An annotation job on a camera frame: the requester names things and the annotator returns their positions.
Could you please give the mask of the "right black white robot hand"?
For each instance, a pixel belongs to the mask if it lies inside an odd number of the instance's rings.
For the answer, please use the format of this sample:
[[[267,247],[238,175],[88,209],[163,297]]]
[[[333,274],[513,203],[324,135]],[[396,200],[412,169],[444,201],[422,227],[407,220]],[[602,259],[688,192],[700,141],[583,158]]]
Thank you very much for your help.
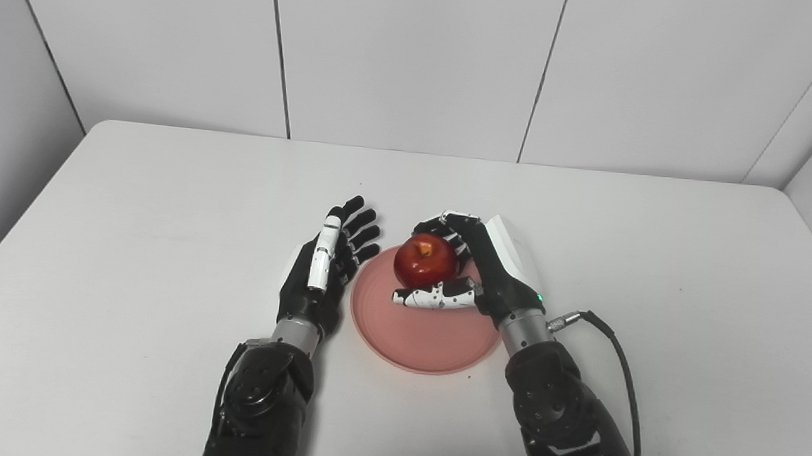
[[[476,308],[494,324],[519,310],[545,312],[533,259],[502,215],[484,222],[470,213],[444,211],[417,224],[413,233],[432,234],[450,244],[458,269],[448,280],[396,289],[393,303],[432,310]]]

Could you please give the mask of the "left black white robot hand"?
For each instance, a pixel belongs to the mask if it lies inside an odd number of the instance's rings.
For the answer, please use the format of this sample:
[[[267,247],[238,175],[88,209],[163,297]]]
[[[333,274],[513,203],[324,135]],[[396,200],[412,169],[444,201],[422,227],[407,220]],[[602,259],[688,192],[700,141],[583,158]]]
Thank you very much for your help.
[[[313,289],[309,285],[315,249],[319,247],[319,234],[300,248],[288,276],[279,292],[279,310],[276,319],[303,319],[319,330],[322,338],[333,335],[341,323],[340,302],[349,283],[359,268],[380,253],[377,213],[366,206],[363,196],[353,196],[345,204],[329,211],[341,221],[334,251],[324,275],[325,288]]]

